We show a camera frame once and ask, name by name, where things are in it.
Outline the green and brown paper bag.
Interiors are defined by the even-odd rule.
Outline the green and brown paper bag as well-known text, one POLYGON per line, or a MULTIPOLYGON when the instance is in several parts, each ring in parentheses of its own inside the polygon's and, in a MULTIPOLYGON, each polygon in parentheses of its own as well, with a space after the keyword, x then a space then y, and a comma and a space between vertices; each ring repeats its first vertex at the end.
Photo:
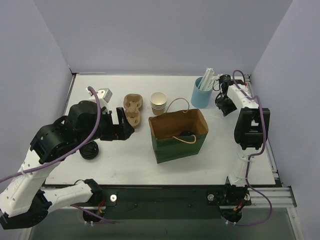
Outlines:
POLYGON ((198 108, 149 117, 151 143, 158 164, 197 155, 208 135, 208 124, 198 108), (192 131, 191 136, 180 136, 192 131))

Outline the black coffee cup lid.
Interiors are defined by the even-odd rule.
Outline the black coffee cup lid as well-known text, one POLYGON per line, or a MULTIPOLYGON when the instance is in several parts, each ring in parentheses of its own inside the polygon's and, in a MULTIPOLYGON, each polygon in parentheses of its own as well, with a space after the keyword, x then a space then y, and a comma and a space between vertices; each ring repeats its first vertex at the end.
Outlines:
POLYGON ((185 131, 182 131, 179 136, 186 137, 186 136, 192 136, 192 135, 194 135, 194 133, 192 131, 185 130, 185 131))

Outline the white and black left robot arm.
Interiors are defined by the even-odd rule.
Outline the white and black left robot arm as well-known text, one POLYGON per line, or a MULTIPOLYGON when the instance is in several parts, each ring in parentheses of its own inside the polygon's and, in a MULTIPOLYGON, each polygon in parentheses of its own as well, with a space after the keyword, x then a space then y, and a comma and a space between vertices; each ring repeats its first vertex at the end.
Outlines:
POLYGON ((23 173, 14 177, 0 195, 0 224, 5 230, 31 228, 60 208, 78 203, 91 206, 103 200, 101 187, 93 179, 53 191, 41 190, 50 172, 66 159, 66 154, 84 145, 101 141, 125 141, 134 128, 124 109, 116 109, 118 123, 93 101, 83 100, 69 109, 68 115, 39 129, 21 165, 23 173))

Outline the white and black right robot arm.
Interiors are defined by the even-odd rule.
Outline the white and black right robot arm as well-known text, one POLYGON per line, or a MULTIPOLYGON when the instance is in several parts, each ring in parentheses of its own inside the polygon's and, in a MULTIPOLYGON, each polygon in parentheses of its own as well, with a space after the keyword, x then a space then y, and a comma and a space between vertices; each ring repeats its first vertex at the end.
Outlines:
POLYGON ((244 81, 232 79, 228 74, 218 78, 219 94, 215 105, 224 117, 237 111, 234 128, 238 160, 227 179, 231 185, 244 187, 248 183, 249 171, 254 157, 261 155, 266 147, 270 124, 270 110, 262 108, 257 96, 252 96, 244 81))

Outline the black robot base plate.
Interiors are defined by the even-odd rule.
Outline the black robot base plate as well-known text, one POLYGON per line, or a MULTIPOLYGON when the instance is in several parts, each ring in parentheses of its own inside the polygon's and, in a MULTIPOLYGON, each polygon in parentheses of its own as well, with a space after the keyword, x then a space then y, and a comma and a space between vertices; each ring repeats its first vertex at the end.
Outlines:
POLYGON ((109 220, 213 220, 236 222, 252 204, 247 187, 229 185, 104 187, 96 201, 78 203, 109 220))

